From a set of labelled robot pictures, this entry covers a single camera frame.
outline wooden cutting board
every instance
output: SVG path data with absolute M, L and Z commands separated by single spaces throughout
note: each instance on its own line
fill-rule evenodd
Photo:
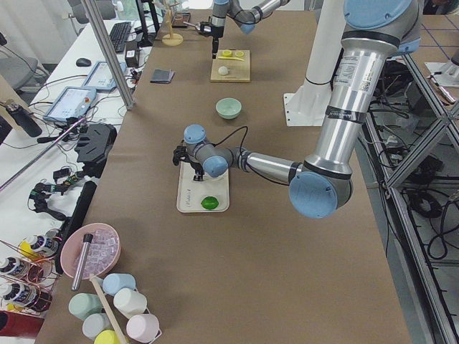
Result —
M 222 51 L 219 50 L 218 56 L 222 56 Z M 235 55 L 236 51 L 244 52 L 241 57 L 244 61 L 236 61 L 233 59 L 213 59 L 212 72 L 210 74 L 211 82 L 250 82 L 250 50 L 232 50 Z M 229 70 L 228 75 L 218 74 L 218 69 L 221 66 L 226 66 Z

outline computer mouse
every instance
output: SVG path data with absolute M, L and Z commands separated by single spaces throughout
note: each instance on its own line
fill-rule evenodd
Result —
M 77 59 L 77 67 L 89 67 L 91 65 L 91 60 L 81 57 Z

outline chair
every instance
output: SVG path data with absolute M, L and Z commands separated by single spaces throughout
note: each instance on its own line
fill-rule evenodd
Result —
M 37 92 L 37 84 L 41 83 L 37 78 L 44 82 L 49 76 L 48 71 L 43 70 L 38 65 L 38 60 L 32 57 L 25 57 L 24 60 L 18 57 L 0 58 L 0 75 L 18 93 Z
M 89 19 L 86 17 L 85 9 L 81 4 L 81 0 L 67 0 L 70 7 L 72 7 L 73 17 L 80 24 L 89 23 Z M 116 18 L 115 5 L 112 0 L 95 0 L 95 3 L 98 5 L 100 14 L 104 19 L 114 19 Z

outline green lime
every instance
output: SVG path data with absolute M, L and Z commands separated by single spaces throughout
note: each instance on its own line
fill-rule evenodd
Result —
M 214 210 L 218 207 L 218 204 L 218 200 L 213 196 L 208 196 L 201 202 L 202 207 L 207 210 Z

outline tablet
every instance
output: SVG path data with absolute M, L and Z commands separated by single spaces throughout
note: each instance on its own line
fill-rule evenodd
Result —
M 66 87 L 52 106 L 44 114 L 43 119 L 52 122 L 67 122 L 68 118 L 81 118 L 89 110 L 97 96 L 92 87 Z
M 128 67 L 125 62 L 120 62 L 123 73 Z M 116 87 L 115 79 L 107 62 L 97 61 L 83 82 L 83 87 L 94 87 L 99 92 L 110 92 Z

